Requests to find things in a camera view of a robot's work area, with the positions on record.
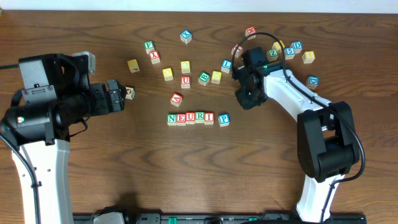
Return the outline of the picture face wooden block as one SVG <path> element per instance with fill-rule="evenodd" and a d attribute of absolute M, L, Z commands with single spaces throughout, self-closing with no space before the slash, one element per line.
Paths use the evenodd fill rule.
<path fill-rule="evenodd" d="M 126 87 L 126 97 L 125 99 L 133 100 L 135 97 L 136 91 L 134 88 Z"/>

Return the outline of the red u block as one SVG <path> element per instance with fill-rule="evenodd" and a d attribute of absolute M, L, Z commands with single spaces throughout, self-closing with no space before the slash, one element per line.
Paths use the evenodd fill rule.
<path fill-rule="evenodd" d="M 183 89 L 191 88 L 191 77 L 190 76 L 182 76 L 181 77 L 181 88 L 183 88 Z"/>
<path fill-rule="evenodd" d="M 186 124 L 195 124 L 195 112 L 187 112 L 186 115 Z"/>

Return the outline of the red E block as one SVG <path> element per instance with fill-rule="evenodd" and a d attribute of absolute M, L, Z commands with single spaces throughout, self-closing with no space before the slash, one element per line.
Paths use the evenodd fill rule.
<path fill-rule="evenodd" d="M 186 124 L 187 124 L 186 114 L 185 113 L 177 114 L 177 126 L 185 126 Z"/>

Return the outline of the yellow block upper middle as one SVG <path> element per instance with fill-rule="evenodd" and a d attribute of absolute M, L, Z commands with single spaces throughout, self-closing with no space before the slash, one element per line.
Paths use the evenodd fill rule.
<path fill-rule="evenodd" d="M 190 66 L 190 61 L 189 60 L 181 61 L 180 65 L 181 65 L 182 73 L 190 73 L 191 72 L 191 66 Z"/>

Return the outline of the red M block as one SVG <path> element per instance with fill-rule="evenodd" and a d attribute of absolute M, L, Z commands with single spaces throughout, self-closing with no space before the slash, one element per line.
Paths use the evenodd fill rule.
<path fill-rule="evenodd" d="M 247 40 L 256 38 L 256 33 L 257 33 L 257 30 L 255 27 L 248 27 L 245 30 L 245 36 L 247 37 Z"/>

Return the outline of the green F block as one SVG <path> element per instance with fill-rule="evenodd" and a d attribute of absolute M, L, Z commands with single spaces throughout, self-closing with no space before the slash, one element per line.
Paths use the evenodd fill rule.
<path fill-rule="evenodd" d="M 144 48 L 146 50 L 146 54 L 150 54 L 155 50 L 154 42 L 151 40 L 144 42 Z"/>

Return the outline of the blue L block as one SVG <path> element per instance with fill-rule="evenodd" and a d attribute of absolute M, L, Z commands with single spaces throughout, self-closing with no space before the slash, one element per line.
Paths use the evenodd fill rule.
<path fill-rule="evenodd" d="M 232 62 L 229 60 L 223 60 L 221 64 L 221 71 L 224 73 L 229 73 L 232 67 Z"/>

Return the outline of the blue D block right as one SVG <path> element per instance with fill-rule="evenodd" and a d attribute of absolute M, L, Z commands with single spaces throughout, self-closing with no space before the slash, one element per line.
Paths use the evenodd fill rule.
<path fill-rule="evenodd" d="M 319 78 L 316 76 L 309 76 L 306 81 L 306 87 L 314 90 L 319 84 Z"/>

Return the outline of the green R block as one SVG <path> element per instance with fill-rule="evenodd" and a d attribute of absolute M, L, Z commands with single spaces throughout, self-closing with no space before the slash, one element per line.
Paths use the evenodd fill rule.
<path fill-rule="evenodd" d="M 200 124 L 205 122 L 205 112 L 204 111 L 196 111 L 195 112 L 195 123 Z"/>

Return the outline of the green B block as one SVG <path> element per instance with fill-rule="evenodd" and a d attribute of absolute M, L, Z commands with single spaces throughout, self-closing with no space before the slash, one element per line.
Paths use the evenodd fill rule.
<path fill-rule="evenodd" d="M 201 74 L 198 77 L 198 82 L 199 84 L 206 86 L 210 81 L 210 75 L 206 72 L 201 72 Z"/>

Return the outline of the red i block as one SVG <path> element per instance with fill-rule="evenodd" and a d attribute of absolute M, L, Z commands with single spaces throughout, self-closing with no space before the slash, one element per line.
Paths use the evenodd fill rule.
<path fill-rule="evenodd" d="M 236 44 L 232 49 L 231 49 L 231 54 L 235 58 L 239 58 L 241 54 L 243 53 L 244 48 L 241 45 Z"/>
<path fill-rule="evenodd" d="M 205 124 L 214 124 L 215 114 L 213 112 L 205 112 Z"/>

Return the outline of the green N block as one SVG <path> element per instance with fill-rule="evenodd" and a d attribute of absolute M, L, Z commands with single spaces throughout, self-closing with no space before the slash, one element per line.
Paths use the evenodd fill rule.
<path fill-rule="evenodd" d="M 167 115 L 167 125 L 168 126 L 176 126 L 177 125 L 177 115 L 173 113 L 169 113 Z"/>

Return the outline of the blue 5 block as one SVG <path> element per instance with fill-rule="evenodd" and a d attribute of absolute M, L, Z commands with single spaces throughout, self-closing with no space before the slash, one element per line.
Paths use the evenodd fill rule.
<path fill-rule="evenodd" d="M 295 57 L 295 50 L 293 47 L 287 47 L 284 49 L 285 59 L 291 60 Z"/>

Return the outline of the yellow block upper right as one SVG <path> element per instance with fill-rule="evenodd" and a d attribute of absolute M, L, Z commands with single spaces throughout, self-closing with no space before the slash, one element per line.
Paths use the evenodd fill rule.
<path fill-rule="evenodd" d="M 280 42 L 275 41 L 272 44 L 272 49 L 276 50 L 278 54 L 280 54 L 284 50 L 284 48 L 285 48 L 285 45 L 282 41 L 280 41 Z"/>

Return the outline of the blue P block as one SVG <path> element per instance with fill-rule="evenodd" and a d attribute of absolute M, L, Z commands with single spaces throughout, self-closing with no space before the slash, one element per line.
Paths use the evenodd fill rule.
<path fill-rule="evenodd" d="M 228 113 L 220 114 L 218 116 L 218 122 L 219 122 L 220 127 L 229 126 L 229 124 L 230 124 L 229 114 Z"/>

